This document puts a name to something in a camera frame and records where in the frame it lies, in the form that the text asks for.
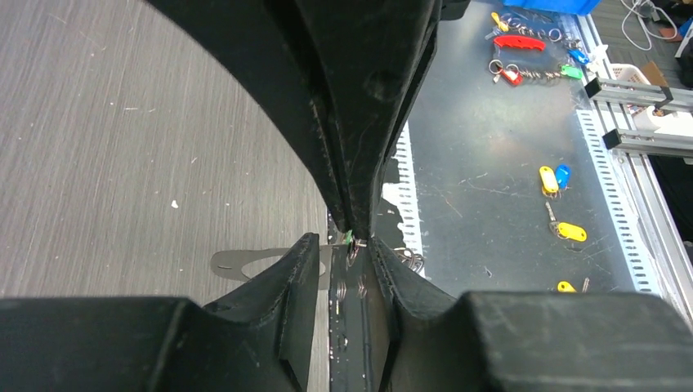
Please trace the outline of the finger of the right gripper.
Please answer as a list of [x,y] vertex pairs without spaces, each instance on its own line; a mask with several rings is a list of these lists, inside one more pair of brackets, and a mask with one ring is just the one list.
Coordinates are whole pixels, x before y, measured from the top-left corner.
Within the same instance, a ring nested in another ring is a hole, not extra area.
[[335,225],[352,228],[343,199],[332,100],[299,1],[152,1],[261,106],[309,171]]
[[438,1],[300,1],[319,80],[304,159],[342,231],[368,238],[382,165],[435,51]]

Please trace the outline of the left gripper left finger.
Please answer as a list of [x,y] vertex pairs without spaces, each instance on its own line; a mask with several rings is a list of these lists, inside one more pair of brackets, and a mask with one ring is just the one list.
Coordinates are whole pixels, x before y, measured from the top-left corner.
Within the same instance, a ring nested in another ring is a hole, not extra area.
[[185,297],[1,302],[4,391],[303,391],[320,241],[210,302]]

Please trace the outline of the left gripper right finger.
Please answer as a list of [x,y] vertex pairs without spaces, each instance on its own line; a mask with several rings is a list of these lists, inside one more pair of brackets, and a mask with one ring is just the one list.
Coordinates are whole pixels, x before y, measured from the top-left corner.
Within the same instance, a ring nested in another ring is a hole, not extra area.
[[388,391],[689,391],[692,334],[657,296],[466,292],[369,251],[384,300]]

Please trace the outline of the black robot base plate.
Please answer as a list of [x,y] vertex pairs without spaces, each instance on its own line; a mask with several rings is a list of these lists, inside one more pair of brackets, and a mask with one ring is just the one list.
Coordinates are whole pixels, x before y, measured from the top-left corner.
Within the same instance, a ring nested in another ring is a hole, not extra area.
[[329,288],[329,388],[332,391],[391,391],[399,328],[389,268],[399,261],[376,233],[333,251]]

